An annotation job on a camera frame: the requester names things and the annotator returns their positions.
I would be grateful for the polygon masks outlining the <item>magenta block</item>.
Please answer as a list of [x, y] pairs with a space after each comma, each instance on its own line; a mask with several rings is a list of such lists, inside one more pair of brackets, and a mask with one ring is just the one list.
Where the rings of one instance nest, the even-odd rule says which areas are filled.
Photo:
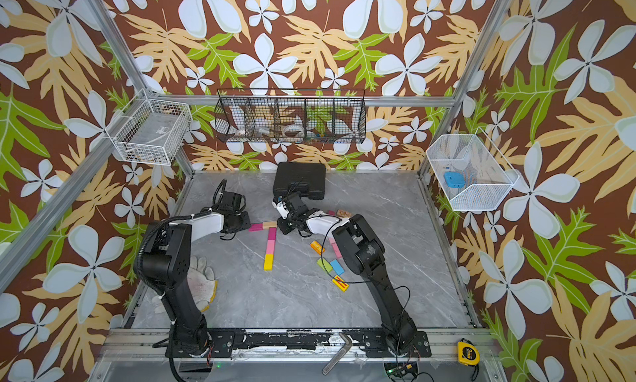
[[250, 226], [250, 228], [248, 230], [250, 232], [252, 232], [252, 231], [262, 231], [263, 230], [263, 224], [262, 223], [253, 224], [252, 226]]
[[278, 228], [276, 228], [276, 227], [270, 227], [268, 229], [268, 241], [271, 241], [271, 242], [275, 242], [276, 241], [276, 239], [277, 239], [277, 231], [278, 231]]

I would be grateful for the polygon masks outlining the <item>orange block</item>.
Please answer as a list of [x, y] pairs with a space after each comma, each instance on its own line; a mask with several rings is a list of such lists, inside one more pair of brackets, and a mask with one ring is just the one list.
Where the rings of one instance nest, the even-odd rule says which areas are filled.
[[313, 249], [313, 251], [316, 251], [316, 253], [319, 256], [322, 256], [324, 254], [324, 252], [325, 252], [324, 246], [321, 243], [319, 243], [318, 241], [313, 241], [310, 244], [310, 246], [311, 246], [311, 249]]

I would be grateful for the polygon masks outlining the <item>light pink block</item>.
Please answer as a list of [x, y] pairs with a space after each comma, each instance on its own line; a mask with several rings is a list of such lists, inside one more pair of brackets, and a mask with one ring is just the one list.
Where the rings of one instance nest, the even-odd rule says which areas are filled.
[[273, 256], [275, 253], [275, 246], [276, 246], [276, 241], [274, 240], [268, 240], [267, 242], [267, 249], [266, 249], [266, 254], [268, 256]]

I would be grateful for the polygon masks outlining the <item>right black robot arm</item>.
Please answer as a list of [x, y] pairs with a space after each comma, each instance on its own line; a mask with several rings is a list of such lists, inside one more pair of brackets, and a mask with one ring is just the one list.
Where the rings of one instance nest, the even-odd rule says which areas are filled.
[[384, 244], [362, 215], [341, 217], [309, 208], [299, 193], [277, 198], [273, 206], [279, 213], [277, 223], [283, 233], [297, 230], [322, 235], [336, 243], [346, 266], [360, 277], [357, 283], [369, 289], [379, 311], [386, 346], [392, 354], [404, 357], [418, 351], [424, 357], [431, 355], [427, 338], [417, 329], [391, 283]]

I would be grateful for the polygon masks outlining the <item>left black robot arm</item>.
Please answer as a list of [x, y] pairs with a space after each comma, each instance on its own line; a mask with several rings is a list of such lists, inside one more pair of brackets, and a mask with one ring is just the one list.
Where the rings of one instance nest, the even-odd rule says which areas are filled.
[[245, 196], [223, 192], [198, 213], [170, 216], [150, 224], [133, 269], [158, 294], [171, 322], [168, 355], [202, 357], [210, 347], [207, 321], [197, 308], [187, 282], [191, 244], [220, 233], [233, 235], [251, 226]]

